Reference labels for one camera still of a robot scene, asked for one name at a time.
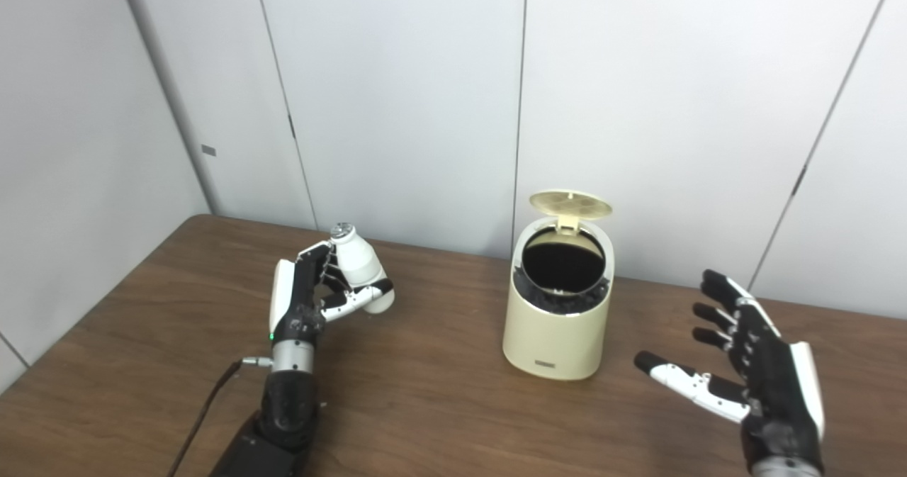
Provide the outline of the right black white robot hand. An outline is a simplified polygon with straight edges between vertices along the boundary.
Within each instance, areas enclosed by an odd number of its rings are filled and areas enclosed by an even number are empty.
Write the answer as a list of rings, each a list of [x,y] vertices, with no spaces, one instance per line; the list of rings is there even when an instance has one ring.
[[[634,364],[646,376],[694,405],[734,422],[751,476],[823,476],[826,417],[808,342],[787,342],[759,300],[735,280],[707,269],[700,283],[710,305],[694,315],[694,340],[719,348],[738,381],[641,351]]]

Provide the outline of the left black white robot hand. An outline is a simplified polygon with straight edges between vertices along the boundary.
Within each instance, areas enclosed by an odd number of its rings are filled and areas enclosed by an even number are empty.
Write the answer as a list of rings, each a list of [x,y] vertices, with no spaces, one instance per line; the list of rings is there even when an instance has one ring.
[[[295,261],[276,264],[270,299],[269,338],[272,344],[315,342],[327,323],[351,313],[379,313],[394,302],[394,283],[371,247],[341,263],[342,245],[325,240],[298,254]]]

